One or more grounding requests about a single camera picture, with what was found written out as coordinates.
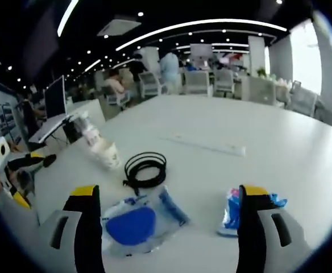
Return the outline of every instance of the person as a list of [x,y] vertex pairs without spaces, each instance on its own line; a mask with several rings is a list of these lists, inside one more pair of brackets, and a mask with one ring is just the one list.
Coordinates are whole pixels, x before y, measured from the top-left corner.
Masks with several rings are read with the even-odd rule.
[[142,72],[147,71],[147,68],[144,66],[143,62],[141,61],[142,55],[141,54],[134,54],[133,55],[134,61],[128,64],[130,71],[133,75],[134,82],[139,82],[139,74]]
[[32,104],[32,93],[25,93],[22,101],[23,122],[27,127],[28,138],[30,139],[39,129],[36,118],[44,118],[46,112],[36,109]]
[[107,78],[104,82],[104,86],[110,86],[114,91],[117,100],[122,100],[126,96],[126,93],[129,92],[125,89],[125,87],[120,82],[119,70],[111,69],[109,71],[109,78]]
[[169,93],[179,93],[181,77],[177,56],[172,52],[165,52],[165,55],[160,59],[160,69],[162,79],[169,87]]

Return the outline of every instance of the computer monitor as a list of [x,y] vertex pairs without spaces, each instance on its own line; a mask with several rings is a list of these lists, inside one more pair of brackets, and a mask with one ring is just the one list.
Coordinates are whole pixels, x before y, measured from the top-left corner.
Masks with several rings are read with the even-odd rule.
[[54,81],[44,92],[47,119],[66,114],[64,76]]

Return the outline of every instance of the white table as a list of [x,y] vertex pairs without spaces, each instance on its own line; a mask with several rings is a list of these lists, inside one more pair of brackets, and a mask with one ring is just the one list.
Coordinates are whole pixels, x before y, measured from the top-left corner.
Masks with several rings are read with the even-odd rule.
[[[168,161],[171,196],[192,224],[151,254],[104,257],[112,272],[235,272],[237,239],[215,230],[223,218],[225,193],[247,183],[287,198],[285,209],[302,225],[305,239],[318,247],[332,228],[332,127],[272,106],[197,96],[159,96],[106,122],[101,133],[116,141],[124,160],[156,151]],[[212,152],[162,140],[171,134],[198,135],[217,142],[246,146],[245,157]],[[122,187],[120,173],[93,164],[85,142],[63,151],[48,169],[36,175],[40,222],[62,209],[77,186],[98,184],[102,211],[133,194]]]

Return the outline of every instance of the paper cup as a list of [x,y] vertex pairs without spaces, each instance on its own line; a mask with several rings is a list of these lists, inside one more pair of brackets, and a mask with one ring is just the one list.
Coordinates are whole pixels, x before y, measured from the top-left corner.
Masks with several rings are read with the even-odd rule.
[[92,152],[106,168],[116,169],[121,166],[121,159],[114,142],[100,141],[94,145]]

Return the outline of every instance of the plastic bag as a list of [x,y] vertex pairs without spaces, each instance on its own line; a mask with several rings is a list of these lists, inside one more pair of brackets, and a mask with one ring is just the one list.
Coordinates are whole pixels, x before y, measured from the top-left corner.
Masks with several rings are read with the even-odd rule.
[[102,252],[115,257],[149,253],[189,222],[165,186],[127,198],[101,218]]
[[[282,208],[286,205],[287,199],[279,200],[276,193],[269,195],[271,200],[278,207]],[[232,188],[226,196],[226,205],[224,209],[224,218],[217,230],[217,234],[223,237],[237,237],[239,227],[239,189]]]

